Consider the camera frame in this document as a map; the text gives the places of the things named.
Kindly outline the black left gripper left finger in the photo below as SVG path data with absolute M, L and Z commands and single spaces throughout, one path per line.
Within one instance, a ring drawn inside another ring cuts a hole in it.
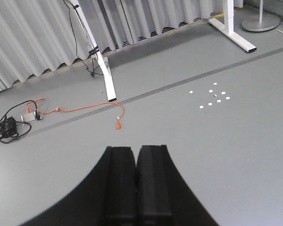
M 90 173 L 25 226 L 133 226 L 135 160 L 129 147 L 108 146 Z

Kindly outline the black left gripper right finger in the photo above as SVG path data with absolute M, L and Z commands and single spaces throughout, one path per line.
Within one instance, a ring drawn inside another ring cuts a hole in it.
M 144 145 L 137 159 L 139 226 L 216 226 L 176 168 L 166 145 Z

